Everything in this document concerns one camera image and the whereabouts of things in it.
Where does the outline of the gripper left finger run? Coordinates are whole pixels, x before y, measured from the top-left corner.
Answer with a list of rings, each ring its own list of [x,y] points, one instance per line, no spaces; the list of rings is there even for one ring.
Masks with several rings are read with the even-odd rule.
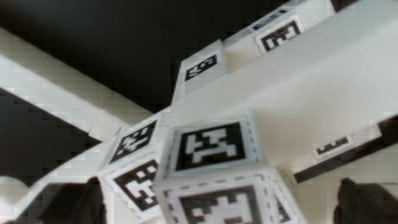
[[[107,224],[100,180],[52,183],[41,190],[13,224]]]

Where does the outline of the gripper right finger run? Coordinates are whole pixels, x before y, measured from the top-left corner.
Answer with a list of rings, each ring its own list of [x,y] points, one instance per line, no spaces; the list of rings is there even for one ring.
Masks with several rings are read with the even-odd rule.
[[[341,180],[334,224],[398,224],[398,183]]]

